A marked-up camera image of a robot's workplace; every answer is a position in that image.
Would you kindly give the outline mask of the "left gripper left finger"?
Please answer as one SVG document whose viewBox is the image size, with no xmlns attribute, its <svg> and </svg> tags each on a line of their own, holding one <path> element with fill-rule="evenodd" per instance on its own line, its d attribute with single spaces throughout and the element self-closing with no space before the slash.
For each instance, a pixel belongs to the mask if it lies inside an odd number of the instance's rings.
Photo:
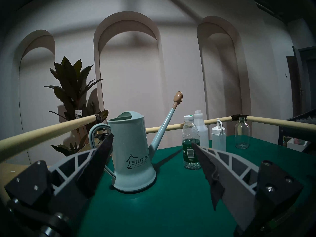
<svg viewBox="0 0 316 237">
<path fill-rule="evenodd" d="M 86 198 L 94 196 L 108 157 L 112 153 L 113 140 L 114 135 L 111 133 L 98 148 L 73 154 L 50 166 L 48 170 L 51 173 L 54 196 L 70 189 L 71 185 Z"/>
</svg>

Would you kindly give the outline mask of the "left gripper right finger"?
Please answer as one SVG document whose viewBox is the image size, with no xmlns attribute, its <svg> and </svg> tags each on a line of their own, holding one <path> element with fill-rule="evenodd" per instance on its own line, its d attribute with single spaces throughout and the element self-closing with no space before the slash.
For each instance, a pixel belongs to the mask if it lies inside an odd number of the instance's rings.
<svg viewBox="0 0 316 237">
<path fill-rule="evenodd" d="M 236 154 L 192 144 L 210 185 L 214 211 L 221 200 L 241 230 L 255 217 L 255 187 L 259 167 Z"/>
</svg>

